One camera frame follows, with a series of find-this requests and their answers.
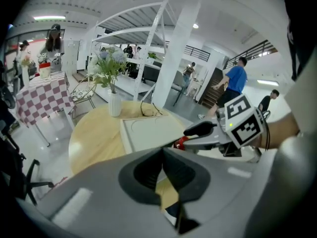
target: eyeglasses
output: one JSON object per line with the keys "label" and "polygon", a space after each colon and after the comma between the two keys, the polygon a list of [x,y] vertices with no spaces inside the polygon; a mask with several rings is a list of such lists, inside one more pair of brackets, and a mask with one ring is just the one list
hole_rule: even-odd
{"label": "eyeglasses", "polygon": [[154,106],[154,107],[156,108],[156,110],[157,110],[156,113],[155,113],[155,111],[150,110],[150,109],[144,110],[145,112],[143,112],[143,110],[142,110],[142,104],[143,104],[143,101],[141,102],[141,113],[142,113],[142,115],[143,115],[144,117],[155,117],[155,116],[157,116],[158,114],[161,115],[161,116],[163,115],[162,112],[157,109],[157,107],[154,105],[154,103],[152,103],[152,104],[153,104],[153,106]]}

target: checkered tablecloth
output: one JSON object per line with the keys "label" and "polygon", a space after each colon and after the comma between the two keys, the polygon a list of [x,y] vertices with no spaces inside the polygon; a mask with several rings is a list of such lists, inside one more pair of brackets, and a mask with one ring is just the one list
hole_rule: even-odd
{"label": "checkered tablecloth", "polygon": [[38,120],[65,107],[75,107],[67,90],[65,72],[54,72],[47,78],[35,77],[29,87],[16,95],[16,112],[25,125],[34,125]]}

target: shelf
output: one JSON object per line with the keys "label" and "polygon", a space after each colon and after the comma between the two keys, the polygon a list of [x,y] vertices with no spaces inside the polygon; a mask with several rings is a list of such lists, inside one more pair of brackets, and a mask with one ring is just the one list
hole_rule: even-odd
{"label": "shelf", "polygon": [[[141,59],[128,58],[127,61],[131,62],[131,63],[136,63],[136,64],[140,64],[141,63]],[[154,68],[154,69],[160,69],[159,66],[156,66],[156,65],[154,65],[152,63],[145,63],[145,65],[148,66],[148,67]]]}
{"label": "shelf", "polygon": [[[151,27],[137,27],[120,30],[110,34],[100,36],[93,41],[108,44],[136,44],[145,45],[147,42]],[[157,34],[154,34],[151,46],[163,47],[164,41]]]}
{"label": "shelf", "polygon": [[[103,20],[97,24],[97,26],[111,31],[120,31],[127,28],[144,26],[151,27],[161,4],[161,2],[155,2],[122,11]],[[164,26],[175,27],[176,18],[169,4],[167,4],[163,12],[163,17]]]}

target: white floor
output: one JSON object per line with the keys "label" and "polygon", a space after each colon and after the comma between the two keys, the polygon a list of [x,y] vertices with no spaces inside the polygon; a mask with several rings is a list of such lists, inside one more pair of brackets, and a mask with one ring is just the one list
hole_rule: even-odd
{"label": "white floor", "polygon": [[[76,85],[77,81],[72,77],[68,77],[71,91]],[[104,105],[106,102],[97,94],[93,96],[93,102],[96,107]],[[87,112],[92,109],[89,102],[83,102],[77,105],[76,119],[78,122]],[[185,127],[192,122],[184,119],[177,114],[174,114]],[[66,178],[72,176],[68,160],[68,144],[71,136],[71,127],[67,121],[64,112],[55,112],[51,114],[50,118],[43,118],[37,122],[37,125],[44,136],[51,144],[49,147],[42,145],[35,133],[28,129],[25,125],[17,129],[12,137],[20,147],[20,152],[26,156],[24,161],[23,172],[26,174],[33,159],[40,161],[40,166],[34,168],[32,180],[33,181],[52,181],[54,184],[61,183]],[[223,158],[222,154],[217,150],[200,152],[200,155],[212,158]],[[253,153],[243,153],[243,158],[232,158],[233,161],[248,161],[253,157]],[[38,187],[33,189],[33,194],[36,200],[41,200],[50,189],[48,186]]]}

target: table leg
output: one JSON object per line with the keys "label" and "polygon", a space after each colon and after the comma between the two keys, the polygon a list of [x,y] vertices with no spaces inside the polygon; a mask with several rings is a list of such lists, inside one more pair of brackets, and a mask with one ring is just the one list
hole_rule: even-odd
{"label": "table leg", "polygon": [[37,136],[39,137],[39,139],[42,141],[42,143],[45,146],[50,146],[50,143],[47,141],[47,139],[44,137],[44,135],[42,134],[42,132],[40,131],[40,129],[38,128],[37,124],[34,124],[31,126],[32,129],[34,130],[34,132],[37,134]]}
{"label": "table leg", "polygon": [[73,119],[71,118],[71,114],[68,114],[71,110],[72,110],[72,108],[70,108],[70,107],[64,108],[64,112],[65,112],[66,118],[67,118],[67,120],[69,122],[70,127],[73,130],[75,128],[75,124],[73,122]]}

